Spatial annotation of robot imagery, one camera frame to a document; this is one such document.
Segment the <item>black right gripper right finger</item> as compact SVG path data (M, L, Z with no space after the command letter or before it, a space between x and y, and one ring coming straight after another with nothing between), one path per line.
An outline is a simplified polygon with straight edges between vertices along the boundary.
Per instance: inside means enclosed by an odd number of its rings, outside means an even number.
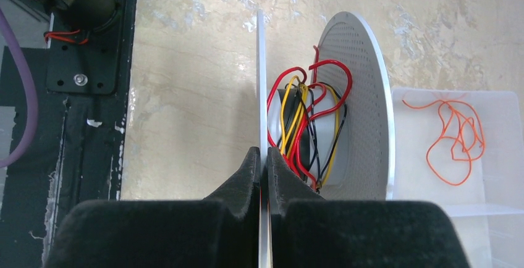
M468 267L452 222L423 201L326 200L276 148L266 158L274 267Z

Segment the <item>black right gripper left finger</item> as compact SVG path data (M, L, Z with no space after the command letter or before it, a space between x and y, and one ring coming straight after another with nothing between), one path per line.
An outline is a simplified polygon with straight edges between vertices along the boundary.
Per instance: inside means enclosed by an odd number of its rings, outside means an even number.
M260 150L200 200L103 201L75 206L46 267L256 267Z

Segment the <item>white filament spool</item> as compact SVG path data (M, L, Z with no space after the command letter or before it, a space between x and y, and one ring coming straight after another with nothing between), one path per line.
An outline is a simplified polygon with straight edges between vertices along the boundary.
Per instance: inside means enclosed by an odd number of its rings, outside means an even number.
M258 267L272 267L269 198L266 158L268 155L268 112L266 110L266 35L262 11L257 15L257 100L262 176ZM339 12L327 23L319 40L319 58L344 63L353 76L345 102L349 108L347 126L335 157L335 187L321 196L335 200L387 200L392 198L395 175L395 132L391 89L379 44L364 18L355 12Z

